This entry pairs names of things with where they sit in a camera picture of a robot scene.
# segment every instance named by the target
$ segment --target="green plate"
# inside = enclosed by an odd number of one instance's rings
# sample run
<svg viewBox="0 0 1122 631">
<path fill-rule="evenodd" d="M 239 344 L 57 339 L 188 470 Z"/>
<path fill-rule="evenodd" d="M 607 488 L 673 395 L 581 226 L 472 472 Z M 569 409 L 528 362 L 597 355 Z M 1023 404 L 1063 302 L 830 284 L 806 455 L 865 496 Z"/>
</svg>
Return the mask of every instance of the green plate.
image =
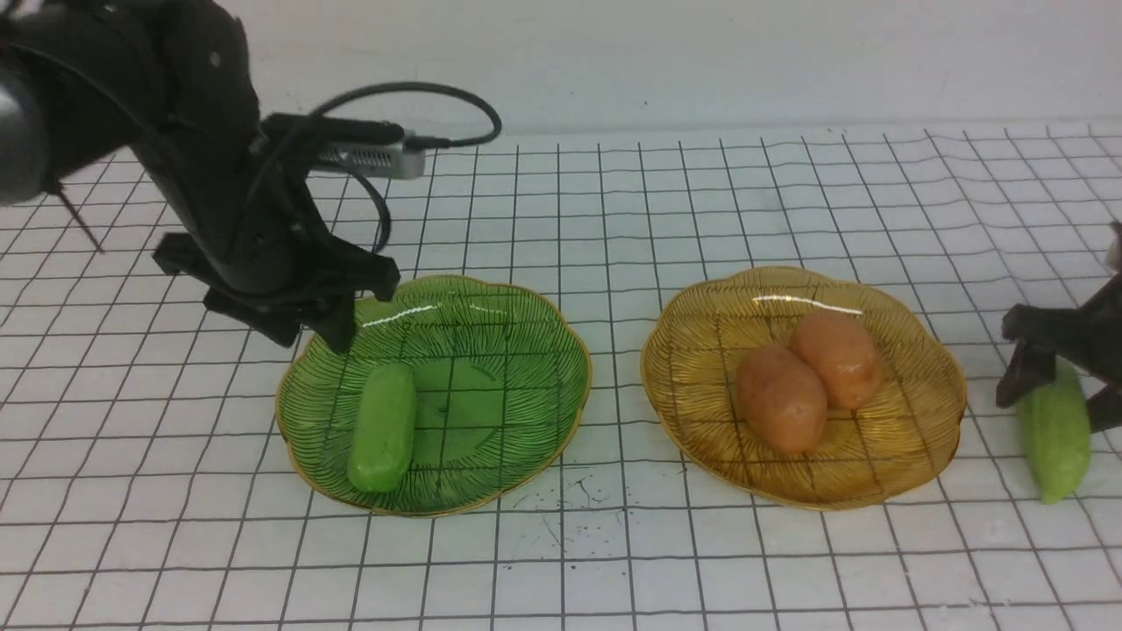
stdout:
<svg viewBox="0 0 1122 631">
<path fill-rule="evenodd" d="M 350 353 L 313 339 L 277 393 L 293 466 L 329 497 L 397 515 L 470 510 L 544 470 L 576 432 L 591 358 L 541 295 L 430 276 L 355 317 Z M 347 479 L 355 415 L 370 369 L 398 362 L 416 375 L 413 464 L 393 493 L 366 493 Z"/>
</svg>

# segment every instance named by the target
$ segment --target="brown potato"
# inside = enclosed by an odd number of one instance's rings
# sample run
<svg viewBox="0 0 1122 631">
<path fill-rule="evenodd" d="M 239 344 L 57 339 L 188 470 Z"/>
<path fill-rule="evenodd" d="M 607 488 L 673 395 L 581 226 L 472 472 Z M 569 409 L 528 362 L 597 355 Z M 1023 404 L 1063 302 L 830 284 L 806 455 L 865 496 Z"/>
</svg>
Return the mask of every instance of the brown potato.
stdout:
<svg viewBox="0 0 1122 631">
<path fill-rule="evenodd" d="M 872 336 L 842 311 L 810 312 L 791 336 L 791 351 L 822 379 L 831 408 L 867 405 L 884 384 L 884 362 Z"/>
<path fill-rule="evenodd" d="M 787 455 L 812 450 L 826 429 L 826 387 L 790 350 L 760 347 L 736 371 L 736 396 L 748 427 L 772 449 Z"/>
</svg>

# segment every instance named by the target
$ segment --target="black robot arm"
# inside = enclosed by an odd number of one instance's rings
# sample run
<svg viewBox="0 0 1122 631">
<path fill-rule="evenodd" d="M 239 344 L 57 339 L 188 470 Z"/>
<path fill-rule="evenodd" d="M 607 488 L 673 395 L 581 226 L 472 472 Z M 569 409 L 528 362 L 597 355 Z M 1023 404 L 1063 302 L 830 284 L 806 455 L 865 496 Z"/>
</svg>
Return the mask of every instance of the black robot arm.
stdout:
<svg viewBox="0 0 1122 631">
<path fill-rule="evenodd" d="M 397 265 L 377 254 L 388 209 L 366 177 L 421 176 L 426 150 L 488 143 L 502 129 L 478 97 L 426 83 L 375 85 L 263 121 L 245 30 L 213 0 L 48 0 L 7 21 L 2 37 L 0 203 L 61 194 L 68 174 L 130 147 L 186 229 L 156 247 L 160 268 L 202 281 L 209 310 L 284 346 L 306 326 L 346 351 L 356 293 L 389 300 L 396 290 Z M 475 104 L 493 130 L 449 140 L 327 117 L 408 91 Z M 371 194 L 381 220 L 374 252 L 330 234 L 305 183 L 312 170 L 356 176 Z"/>
</svg>

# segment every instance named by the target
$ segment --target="green vegetable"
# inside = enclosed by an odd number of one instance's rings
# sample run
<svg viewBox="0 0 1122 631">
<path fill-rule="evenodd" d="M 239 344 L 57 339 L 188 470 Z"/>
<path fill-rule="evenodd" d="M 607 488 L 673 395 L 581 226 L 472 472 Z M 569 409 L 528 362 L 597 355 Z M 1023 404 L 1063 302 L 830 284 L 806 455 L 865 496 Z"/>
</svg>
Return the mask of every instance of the green vegetable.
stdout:
<svg viewBox="0 0 1122 631">
<path fill-rule="evenodd" d="M 355 420 L 347 478 L 367 493 L 397 488 L 413 459 L 417 392 L 413 368 L 378 366 L 366 379 Z"/>
<path fill-rule="evenodd" d="M 1070 364 L 1056 358 L 1056 381 L 1017 404 L 1021 440 L 1040 501 L 1055 504 L 1074 493 L 1091 466 L 1091 417 Z"/>
</svg>

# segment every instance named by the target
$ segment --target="grid paper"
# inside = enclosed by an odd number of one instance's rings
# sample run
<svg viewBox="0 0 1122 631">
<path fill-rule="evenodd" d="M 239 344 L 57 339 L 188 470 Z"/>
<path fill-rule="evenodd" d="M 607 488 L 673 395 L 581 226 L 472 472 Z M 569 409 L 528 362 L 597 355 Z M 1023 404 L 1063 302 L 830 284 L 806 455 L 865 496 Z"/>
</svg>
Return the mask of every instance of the grid paper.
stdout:
<svg viewBox="0 0 1122 631">
<path fill-rule="evenodd" d="M 500 140 L 378 183 L 405 277 L 513 282 L 594 354 L 563 457 L 463 515 L 371 516 L 292 472 L 273 395 L 296 349 L 205 313 L 145 252 L 178 229 L 127 152 L 0 212 L 0 628 L 283 631 L 1104 631 L 1122 616 L 1122 433 L 1042 506 L 994 405 L 1015 302 L 1101 287 L 1122 127 Z M 335 234 L 376 213 L 311 188 Z M 638 354 L 681 289 L 752 265 L 877 286 L 969 377 L 958 456 L 819 514 L 687 463 Z"/>
</svg>

